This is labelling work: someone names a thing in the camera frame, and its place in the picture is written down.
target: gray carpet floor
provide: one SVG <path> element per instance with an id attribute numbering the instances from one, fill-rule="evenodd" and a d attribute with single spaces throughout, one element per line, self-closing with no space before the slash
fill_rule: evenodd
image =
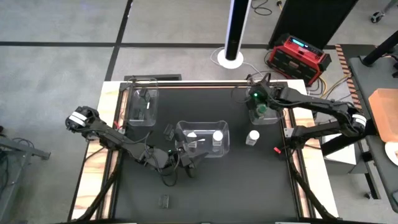
<path id="1" fill-rule="evenodd" d="M 359 1 L 330 44 L 380 44 L 396 31 L 398 8 L 378 24 L 370 23 L 369 16 L 387 3 Z M 2 0 L 0 41 L 114 42 L 125 6 L 126 0 Z M 272 1 L 266 6 L 273 10 L 271 16 L 250 13 L 244 43 L 268 43 L 280 10 Z M 123 42 L 223 43 L 228 10 L 228 0 L 134 0 Z M 32 160 L 17 195 L 15 220 L 66 221 L 86 142 L 66 131 L 64 120 L 77 106 L 96 107 L 112 50 L 0 47 L 0 125 L 8 136 L 30 139 L 37 148 L 52 152 L 48 161 Z M 212 51 L 123 48 L 112 80 L 165 73 L 182 74 L 183 80 L 230 80 L 254 72 L 248 66 L 217 67 L 210 62 Z M 332 84 L 343 72 L 336 52 L 327 52 L 333 63 L 322 77 Z M 265 50 L 242 49 L 242 53 L 246 62 L 268 70 L 263 63 Z M 348 87 L 341 85 L 331 98 L 348 93 Z M 330 176 L 330 182 L 342 218 L 397 223 L 398 214 L 383 191 L 382 200 L 362 197 L 368 191 L 364 175 Z"/>

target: transparent bin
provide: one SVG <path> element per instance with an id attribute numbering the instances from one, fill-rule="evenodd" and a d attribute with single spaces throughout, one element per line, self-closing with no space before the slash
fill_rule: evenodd
<path id="1" fill-rule="evenodd" d="M 155 78 L 131 78 L 128 123 L 132 126 L 153 126 L 156 123 L 159 90 Z"/>
<path id="2" fill-rule="evenodd" d="M 222 157 L 229 151 L 228 123 L 219 122 L 186 122 L 177 123 L 187 142 L 184 149 L 190 157 L 208 152 L 207 158 Z"/>
<path id="3" fill-rule="evenodd" d="M 261 113 L 260 116 L 256 110 L 249 110 L 250 121 L 254 125 L 275 124 L 284 118 L 285 115 L 285 110 L 280 114 L 276 110 L 267 108 L 265 113 Z"/>
<path id="4" fill-rule="evenodd" d="M 250 88 L 246 90 L 246 98 L 249 96 Z M 275 124 L 284 118 L 286 111 L 283 110 L 282 114 L 278 111 L 273 110 L 262 103 L 257 103 L 257 108 L 254 110 L 249 110 L 250 121 L 254 125 L 265 125 L 265 124 Z"/>

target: wooden board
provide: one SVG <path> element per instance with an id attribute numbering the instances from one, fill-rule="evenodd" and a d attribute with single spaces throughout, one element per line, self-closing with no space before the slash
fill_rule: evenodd
<path id="1" fill-rule="evenodd" d="M 280 80 L 288 83 L 288 86 L 295 88 L 299 92 L 306 94 L 305 85 L 303 80 Z M 104 120 L 109 126 L 113 126 L 116 104 L 119 95 L 119 86 L 121 82 L 104 82 L 101 96 L 98 103 L 98 112 L 102 120 Z M 121 111 L 124 111 L 126 105 L 127 96 L 123 96 Z M 315 125 L 312 117 L 312 113 L 309 110 L 302 108 L 294 108 L 294 116 L 296 125 L 303 126 L 313 126 Z M 290 126 L 289 117 L 286 116 L 287 126 Z M 315 147 L 320 147 L 317 140 L 309 140 L 307 144 Z M 86 156 L 94 153 L 101 146 L 98 142 L 91 142 L 88 146 L 88 152 Z M 333 192 L 331 191 L 331 186 L 329 183 L 328 174 L 325 167 L 325 162 L 323 160 L 323 155 L 321 150 L 312 149 L 310 147 L 305 147 L 303 150 L 305 169 L 307 171 L 307 178 L 310 184 L 310 188 L 313 193 L 317 196 L 319 201 L 325 206 L 325 208 L 334 216 L 338 216 L 335 200 L 333 198 Z M 101 183 L 104 175 L 105 162 L 108 155 L 108 150 L 103 149 L 101 152 L 94 155 L 90 160 L 88 160 L 83 166 L 83 173 L 81 175 L 80 184 L 78 186 L 78 193 L 76 196 L 76 201 L 74 204 L 74 209 L 72 213 L 72 219 L 80 217 L 91 202 L 95 199 L 96 195 L 100 191 Z M 117 152 L 113 152 L 111 167 L 113 168 L 116 162 Z M 297 155 L 294 154 L 295 163 L 298 167 Z M 109 204 L 111 198 L 110 189 L 104 203 L 104 210 L 102 217 L 107 218 L 109 213 Z M 303 214 L 305 217 L 309 217 L 307 198 L 304 192 L 299 188 L 300 200 L 302 202 Z"/>

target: red power station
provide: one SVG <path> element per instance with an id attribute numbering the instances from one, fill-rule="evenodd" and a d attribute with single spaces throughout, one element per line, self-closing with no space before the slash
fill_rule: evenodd
<path id="1" fill-rule="evenodd" d="M 329 54 L 289 34 L 279 37 L 267 60 L 274 70 L 287 78 L 302 79 L 307 86 L 312 85 L 330 62 Z"/>

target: white cable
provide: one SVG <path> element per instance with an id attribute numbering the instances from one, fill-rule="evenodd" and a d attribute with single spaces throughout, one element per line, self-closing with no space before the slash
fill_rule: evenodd
<path id="1" fill-rule="evenodd" d="M 213 63 L 215 63 L 216 65 L 219 65 L 219 66 L 222 67 L 222 65 L 220 65 L 218 62 L 216 62 L 215 60 L 213 60 L 213 55 L 216 53 L 217 50 L 220 50 L 220 49 L 224 49 L 224 47 L 219 47 L 219 48 L 217 48 L 216 50 L 214 50 L 214 51 L 211 53 L 211 55 L 210 55 L 210 60 L 211 60 Z M 264 77 L 264 75 L 263 75 L 258 69 L 256 69 L 254 65 L 252 65 L 252 64 L 250 64 L 250 63 L 247 63 L 247 62 L 243 62 L 243 64 L 250 65 L 250 66 L 257 72 L 257 73 L 252 74 L 252 75 L 260 74 L 261 77 Z"/>
<path id="2" fill-rule="evenodd" d="M 250 63 L 247 63 L 247 62 L 243 62 L 243 64 L 250 65 L 250 66 L 257 72 L 257 73 L 255 73 L 255 74 L 252 74 L 252 76 L 253 76 L 253 75 L 260 74 L 261 77 L 264 77 L 264 75 L 263 75 L 259 70 L 257 70 L 257 69 L 255 68 L 254 65 L 252 65 L 252 64 L 250 64 Z"/>
<path id="3" fill-rule="evenodd" d="M 214 53 L 216 53 L 217 50 L 220 50 L 220 49 L 224 49 L 224 47 L 219 47 L 219 48 L 217 48 L 217 49 L 214 50 L 213 53 L 211 53 L 211 55 L 210 55 L 210 60 L 211 60 L 213 63 L 215 63 L 216 65 L 219 65 L 219 66 L 221 66 L 221 65 L 220 65 L 218 62 L 216 62 L 215 60 L 213 60 L 213 55 L 214 55 Z"/>

